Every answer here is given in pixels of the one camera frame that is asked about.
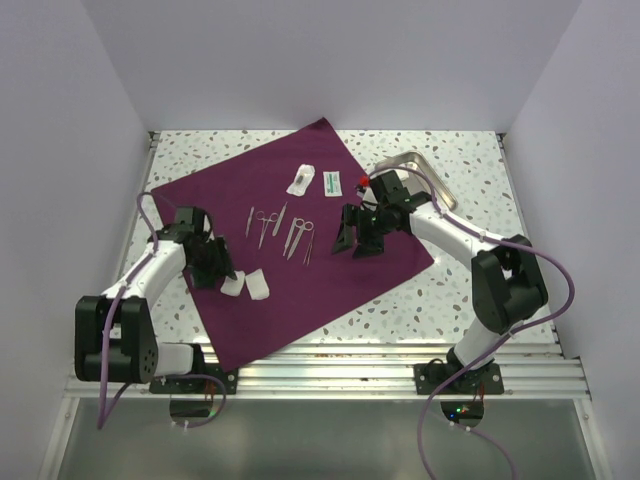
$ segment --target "forceps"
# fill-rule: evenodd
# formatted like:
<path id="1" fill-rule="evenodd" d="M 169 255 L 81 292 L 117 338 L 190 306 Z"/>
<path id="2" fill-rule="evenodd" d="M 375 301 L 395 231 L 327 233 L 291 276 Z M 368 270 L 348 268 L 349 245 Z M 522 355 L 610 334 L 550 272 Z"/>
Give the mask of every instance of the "forceps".
<path id="1" fill-rule="evenodd" d="M 264 234 L 269 227 L 270 222 L 277 222 L 279 215 L 277 213 L 272 213 L 269 215 L 269 218 L 264 216 L 264 212 L 260 210 L 256 212 L 256 220 L 260 220 L 262 222 L 262 232 L 260 233 L 260 243 L 258 244 L 258 250 L 262 248 L 262 241 L 264 240 Z"/>
<path id="2" fill-rule="evenodd" d="M 310 232 L 313 230 L 313 222 L 305 222 L 303 218 L 294 218 L 291 223 L 291 228 L 289 229 L 289 237 L 287 238 L 287 243 L 285 244 L 284 251 L 287 251 L 287 247 L 289 246 L 289 241 L 291 240 L 291 236 L 293 235 L 293 231 L 298 229 L 298 235 L 296 235 L 295 240 L 293 241 L 293 245 L 291 245 L 291 249 L 289 249 L 289 255 L 287 256 L 287 260 L 289 260 L 293 253 L 296 251 L 296 247 L 298 246 L 298 242 L 300 242 L 300 238 L 304 232 Z"/>

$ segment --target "cable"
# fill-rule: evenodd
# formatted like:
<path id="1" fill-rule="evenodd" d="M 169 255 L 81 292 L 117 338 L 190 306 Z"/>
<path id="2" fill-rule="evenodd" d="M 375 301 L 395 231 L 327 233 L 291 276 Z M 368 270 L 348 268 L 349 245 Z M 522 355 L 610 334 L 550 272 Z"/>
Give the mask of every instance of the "cable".
<path id="1" fill-rule="evenodd" d="M 435 398 L 435 396 L 438 395 L 442 390 L 447 388 L 447 386 L 449 386 L 451 383 L 455 382 L 462 375 L 464 375 L 469 370 L 471 370 L 476 364 L 478 364 L 479 362 L 481 362 L 482 360 L 484 360 L 485 358 L 487 358 L 488 356 L 490 356 L 494 352 L 496 352 L 496 350 L 498 350 L 502 345 L 504 345 L 506 343 L 506 341 L 510 338 L 511 335 L 514 335 L 514 334 L 516 334 L 518 332 L 522 332 L 523 330 L 526 330 L 528 328 L 533 328 L 535 326 L 541 325 L 541 324 L 543 324 L 545 322 L 548 322 L 550 320 L 558 318 L 560 315 L 562 315 L 564 312 L 566 312 L 569 309 L 569 307 L 571 306 L 571 304 L 573 303 L 573 300 L 575 298 L 575 293 L 576 293 L 575 292 L 575 284 L 573 283 L 573 279 L 571 278 L 571 275 L 566 270 L 566 268 L 564 268 L 564 266 L 560 262 L 558 262 L 555 258 L 551 257 L 550 255 L 547 255 L 546 253 L 543 253 L 543 252 L 541 252 L 541 251 L 539 251 L 539 250 L 537 250 L 535 248 L 529 247 L 527 245 L 520 245 L 520 244 L 517 244 L 517 243 L 509 242 L 507 240 L 498 240 L 498 239 L 493 239 L 493 238 L 490 238 L 490 237 L 482 237 L 482 235 L 479 234 L 478 232 L 476 232 L 473 229 L 467 227 L 466 225 L 463 225 L 462 223 L 457 221 L 455 218 L 450 217 L 447 213 L 444 213 L 442 211 L 442 208 L 438 204 L 438 199 L 436 198 L 436 189 L 435 189 L 433 183 L 421 171 L 414 170 L 414 169 L 408 168 L 408 167 L 402 167 L 402 166 L 382 167 L 382 168 L 374 169 L 371 173 L 369 173 L 369 178 L 371 178 L 372 175 L 376 175 L 376 174 L 379 174 L 381 172 L 385 172 L 387 170 L 404 170 L 405 172 L 409 172 L 409 173 L 413 173 L 413 174 L 417 175 L 418 177 L 423 179 L 427 183 L 427 185 L 429 186 L 429 188 L 431 190 L 431 201 L 433 203 L 433 207 L 449 223 L 451 223 L 455 227 L 459 228 L 463 232 L 465 232 L 465 233 L 467 233 L 467 234 L 469 234 L 469 235 L 471 235 L 471 236 L 473 236 L 475 238 L 478 238 L 480 240 L 486 241 L 487 243 L 491 243 L 493 245 L 501 245 L 501 246 L 509 247 L 509 248 L 514 248 L 514 249 L 521 250 L 523 252 L 531 253 L 531 254 L 536 255 L 538 257 L 544 258 L 549 263 L 551 263 L 553 266 L 555 266 L 560 271 L 560 273 L 562 273 L 562 275 L 564 276 L 565 280 L 567 281 L 567 285 L 569 287 L 569 293 L 568 293 L 568 296 L 567 296 L 567 300 L 565 301 L 564 305 L 562 305 L 562 307 L 560 307 L 557 311 L 555 311 L 555 312 L 553 312 L 553 313 L 551 313 L 551 314 L 547 315 L 546 317 L 543 317 L 543 318 L 541 318 L 539 320 L 535 320 L 533 322 L 529 322 L 527 324 L 523 324 L 523 325 L 521 325 L 519 327 L 512 328 L 510 330 L 510 332 L 508 332 L 502 338 L 500 338 L 500 340 L 498 340 L 493 347 L 489 348 L 486 352 L 484 352 L 483 354 L 478 356 L 478 358 L 473 360 L 471 363 L 466 365 L 461 370 L 458 370 L 455 374 L 453 374 L 448 379 L 446 379 L 444 382 L 442 382 L 440 385 L 438 385 L 433 390 L 433 392 L 431 392 L 431 395 L 429 395 L 429 398 L 425 402 L 424 407 L 422 407 L 422 411 L 420 412 L 420 419 L 418 420 L 418 451 L 420 452 L 420 459 L 422 460 L 422 464 L 424 465 L 424 468 L 427 471 L 427 474 L 431 477 L 432 480 L 437 480 L 437 477 L 436 477 L 433 469 L 431 468 L 431 465 L 429 464 L 429 461 L 428 461 L 427 456 L 425 454 L 424 444 L 423 444 L 423 439 L 422 439 L 422 428 L 423 428 L 423 425 L 424 425 L 424 419 L 425 419 L 427 411 L 429 410 L 429 407 L 431 406 L 431 403 L 433 402 L 433 399 Z M 508 454 L 508 452 L 501 445 L 499 445 L 495 440 L 493 440 L 491 437 L 487 436 L 486 434 L 481 434 L 480 436 L 485 438 L 487 441 L 493 443 L 496 446 L 496 448 L 498 448 L 504 454 L 505 458 L 509 462 L 509 466 L 511 467 L 511 478 L 514 479 L 514 480 L 518 479 L 519 478 L 518 472 L 515 469 L 515 464 L 513 462 L 513 459 Z"/>
<path id="2" fill-rule="evenodd" d="M 142 199 L 145 196 L 153 197 L 153 194 L 151 194 L 150 192 L 140 193 L 136 199 L 136 204 L 142 220 L 151 231 L 151 237 L 153 238 L 153 253 L 148 253 L 147 255 L 145 255 L 144 258 L 140 260 L 140 262 L 136 265 L 136 267 L 133 268 L 125 277 L 124 282 L 122 282 L 122 285 L 118 289 L 118 292 L 111 301 L 111 306 L 109 307 L 109 311 L 107 312 L 107 318 L 104 322 L 104 329 L 102 330 L 102 352 L 100 358 L 100 395 L 98 397 L 98 430 L 102 429 L 116 402 L 129 386 L 129 384 L 125 384 L 118 391 L 113 400 L 107 403 L 107 383 L 109 381 L 109 333 L 111 332 L 111 326 L 113 325 L 113 317 L 115 316 L 118 305 L 120 304 L 120 300 L 122 300 L 122 297 L 127 291 L 127 288 L 131 281 L 136 277 L 136 275 L 138 275 L 138 273 L 140 273 L 140 271 L 142 271 L 142 269 L 151 261 L 155 253 L 158 251 L 158 234 L 153 228 L 151 220 L 142 208 Z M 164 197 L 159 196 L 158 198 L 162 198 L 163 200 L 169 202 L 169 200 Z"/>

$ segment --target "purple cloth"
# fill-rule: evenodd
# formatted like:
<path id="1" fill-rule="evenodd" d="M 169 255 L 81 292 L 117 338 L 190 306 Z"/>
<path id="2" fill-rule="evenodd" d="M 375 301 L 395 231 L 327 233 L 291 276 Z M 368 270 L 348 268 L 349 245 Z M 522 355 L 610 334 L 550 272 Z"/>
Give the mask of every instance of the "purple cloth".
<path id="1" fill-rule="evenodd" d="M 313 165 L 315 177 L 303 197 L 286 193 L 300 164 Z M 339 171 L 342 197 L 325 197 L 323 171 Z M 322 119 L 296 133 L 249 150 L 187 177 L 154 189 L 178 205 L 206 209 L 214 218 L 214 232 L 227 239 L 236 270 L 262 268 L 271 295 L 253 301 L 246 287 L 239 297 L 215 290 L 194 289 L 202 323 L 224 370 L 265 357 L 326 325 L 429 267 L 433 259 L 420 242 L 398 232 L 385 237 L 383 255 L 354 260 L 352 252 L 331 255 L 342 206 L 358 204 L 354 186 L 364 171 L 351 156 L 329 122 Z M 262 222 L 253 219 L 249 238 L 245 228 L 249 210 L 268 217 L 289 202 L 276 237 L 269 224 L 262 249 Z M 165 223 L 173 211 L 157 202 Z M 282 256 L 294 217 L 315 224 L 310 266 L 302 264 L 310 234 L 305 233 L 294 256 Z"/>

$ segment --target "surgical scissors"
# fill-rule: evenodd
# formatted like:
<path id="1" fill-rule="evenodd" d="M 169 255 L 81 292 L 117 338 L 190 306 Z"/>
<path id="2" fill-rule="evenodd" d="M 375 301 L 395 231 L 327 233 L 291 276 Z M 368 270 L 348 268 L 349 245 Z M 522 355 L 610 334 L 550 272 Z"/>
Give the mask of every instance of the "surgical scissors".
<path id="1" fill-rule="evenodd" d="M 293 245 L 291 245 L 291 249 L 289 250 L 289 255 L 287 256 L 287 260 L 289 260 L 294 252 L 296 251 L 296 247 L 298 246 L 298 242 L 300 242 L 300 238 L 304 232 L 311 232 L 314 228 L 313 222 L 305 222 L 303 218 L 296 218 L 293 220 L 291 224 L 290 234 L 294 229 L 298 229 L 298 235 L 296 235 L 295 240 L 293 241 Z"/>
<path id="2" fill-rule="evenodd" d="M 262 210 L 256 212 L 256 220 L 259 220 L 262 222 L 262 232 L 260 233 L 260 243 L 258 244 L 258 250 L 262 248 L 262 241 L 264 240 L 264 234 L 267 231 L 267 228 L 269 227 L 269 223 L 277 222 L 278 217 L 279 215 L 277 213 L 272 213 L 271 215 L 269 215 L 269 218 L 266 218 Z"/>

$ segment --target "plastic package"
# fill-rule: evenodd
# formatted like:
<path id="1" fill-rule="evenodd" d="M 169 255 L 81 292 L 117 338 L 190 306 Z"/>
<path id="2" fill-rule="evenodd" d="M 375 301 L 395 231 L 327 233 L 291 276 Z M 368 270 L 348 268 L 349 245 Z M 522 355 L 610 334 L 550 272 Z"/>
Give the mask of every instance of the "plastic package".
<path id="1" fill-rule="evenodd" d="M 303 196 L 315 174 L 316 169 L 313 168 L 313 165 L 300 165 L 300 167 L 298 167 L 298 173 L 296 173 L 296 177 L 293 179 L 293 183 L 287 188 L 287 193 L 295 195 L 296 197 Z"/>

